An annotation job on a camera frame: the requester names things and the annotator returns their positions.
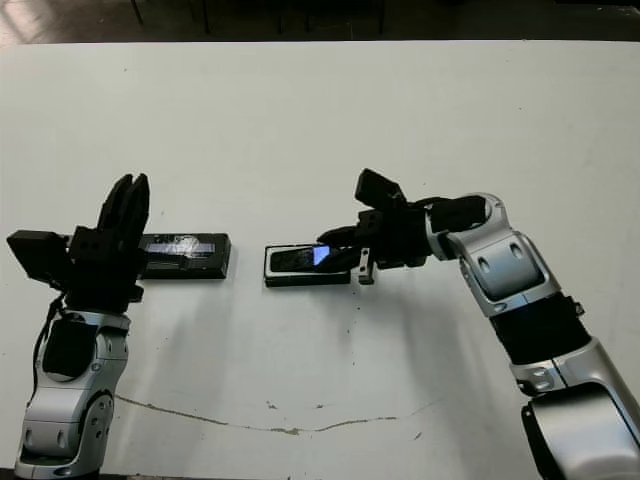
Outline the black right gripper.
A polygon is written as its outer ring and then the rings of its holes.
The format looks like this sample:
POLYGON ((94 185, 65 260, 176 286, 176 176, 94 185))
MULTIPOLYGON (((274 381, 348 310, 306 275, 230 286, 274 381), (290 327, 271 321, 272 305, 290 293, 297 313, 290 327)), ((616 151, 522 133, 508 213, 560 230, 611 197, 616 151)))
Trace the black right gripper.
POLYGON ((347 247, 331 251, 325 258, 326 271, 348 271, 359 265, 359 284, 372 285, 375 268, 416 268, 426 263, 431 255, 426 223, 426 203, 420 200, 386 212, 361 211, 357 226, 330 229, 316 241, 329 247, 347 247))

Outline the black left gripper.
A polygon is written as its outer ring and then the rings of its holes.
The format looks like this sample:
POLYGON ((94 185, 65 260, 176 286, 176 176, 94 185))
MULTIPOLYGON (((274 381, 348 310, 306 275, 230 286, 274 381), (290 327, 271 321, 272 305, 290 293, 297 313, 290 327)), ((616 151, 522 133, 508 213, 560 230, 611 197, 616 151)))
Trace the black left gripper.
POLYGON ((126 174, 104 201, 96 228, 76 228, 69 247, 68 308, 122 314, 142 300, 137 281, 146 266, 140 242, 149 206, 147 175, 133 181, 133 175, 126 174))

